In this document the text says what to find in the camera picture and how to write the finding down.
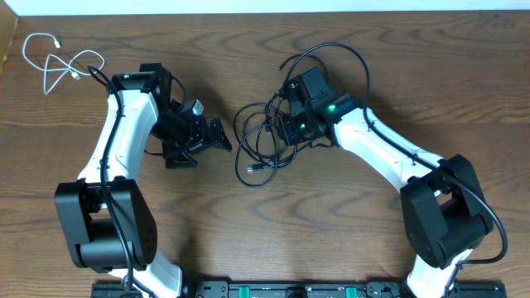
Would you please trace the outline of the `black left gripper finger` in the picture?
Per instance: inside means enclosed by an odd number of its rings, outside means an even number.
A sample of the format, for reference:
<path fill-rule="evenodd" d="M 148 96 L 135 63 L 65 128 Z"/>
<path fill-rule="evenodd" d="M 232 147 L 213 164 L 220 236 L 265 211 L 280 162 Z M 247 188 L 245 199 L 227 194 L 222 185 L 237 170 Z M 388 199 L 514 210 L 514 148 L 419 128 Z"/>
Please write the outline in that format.
<path fill-rule="evenodd" d="M 176 150 L 164 153 L 167 169 L 194 168 L 198 162 L 187 151 Z"/>
<path fill-rule="evenodd" d="M 210 144 L 217 149 L 227 152 L 232 151 L 232 145 L 225 134 L 223 125 L 218 118 L 213 118 L 210 122 Z"/>

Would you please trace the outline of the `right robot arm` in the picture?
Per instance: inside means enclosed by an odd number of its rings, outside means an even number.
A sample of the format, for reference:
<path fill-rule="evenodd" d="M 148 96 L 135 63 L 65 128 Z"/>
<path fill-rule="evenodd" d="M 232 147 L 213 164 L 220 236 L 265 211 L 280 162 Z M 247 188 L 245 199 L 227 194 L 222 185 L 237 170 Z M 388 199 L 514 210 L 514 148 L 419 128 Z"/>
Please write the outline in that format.
<path fill-rule="evenodd" d="M 425 151 L 378 120 L 351 94 L 339 95 L 313 67 L 280 89 L 291 112 L 278 132 L 290 145 L 328 137 L 384 177 L 400 194 L 416 253 L 405 287 L 414 297 L 448 296 L 457 268 L 493 230 L 473 166 Z"/>

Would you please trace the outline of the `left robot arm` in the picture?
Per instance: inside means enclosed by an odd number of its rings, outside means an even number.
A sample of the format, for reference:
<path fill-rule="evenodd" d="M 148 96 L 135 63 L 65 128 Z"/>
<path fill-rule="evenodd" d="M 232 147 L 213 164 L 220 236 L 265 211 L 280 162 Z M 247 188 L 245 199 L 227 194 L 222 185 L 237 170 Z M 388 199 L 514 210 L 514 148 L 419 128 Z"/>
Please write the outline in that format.
<path fill-rule="evenodd" d="M 157 246 L 157 224 L 138 186 L 149 136 L 161 140 L 168 169 L 193 168 L 211 147 L 231 151 L 221 121 L 199 100 L 171 96 L 177 79 L 160 63 L 108 78 L 108 111 L 97 145 L 74 182 L 60 183 L 55 206 L 72 262 L 120 278 L 122 296 L 192 297 L 194 285 Z"/>

